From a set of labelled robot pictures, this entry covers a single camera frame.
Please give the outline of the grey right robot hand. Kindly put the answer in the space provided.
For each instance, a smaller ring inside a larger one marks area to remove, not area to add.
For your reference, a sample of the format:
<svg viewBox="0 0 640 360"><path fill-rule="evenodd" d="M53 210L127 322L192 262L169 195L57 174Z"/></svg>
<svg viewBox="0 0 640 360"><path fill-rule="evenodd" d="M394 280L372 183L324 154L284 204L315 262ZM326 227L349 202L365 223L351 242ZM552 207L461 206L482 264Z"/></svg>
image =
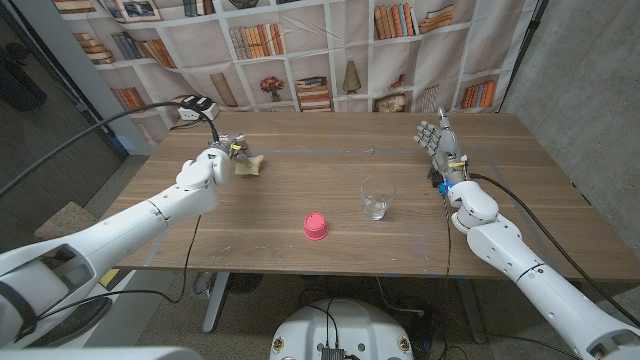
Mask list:
<svg viewBox="0 0 640 360"><path fill-rule="evenodd" d="M428 178L434 187L439 184L455 185L467 181L466 155L461 151L450 120L442 107L438 108L440 125L422 121L417 127L414 141L432 158Z"/></svg>

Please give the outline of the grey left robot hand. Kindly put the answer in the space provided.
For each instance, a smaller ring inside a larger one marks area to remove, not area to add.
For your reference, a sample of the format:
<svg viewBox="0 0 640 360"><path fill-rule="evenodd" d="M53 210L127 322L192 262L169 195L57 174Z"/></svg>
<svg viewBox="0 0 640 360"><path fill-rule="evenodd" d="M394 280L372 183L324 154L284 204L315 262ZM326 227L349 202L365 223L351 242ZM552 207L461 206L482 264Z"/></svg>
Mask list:
<svg viewBox="0 0 640 360"><path fill-rule="evenodd" d="M253 166L253 155L243 134L221 134L217 140L211 139L208 145L225 151L236 163Z"/></svg>

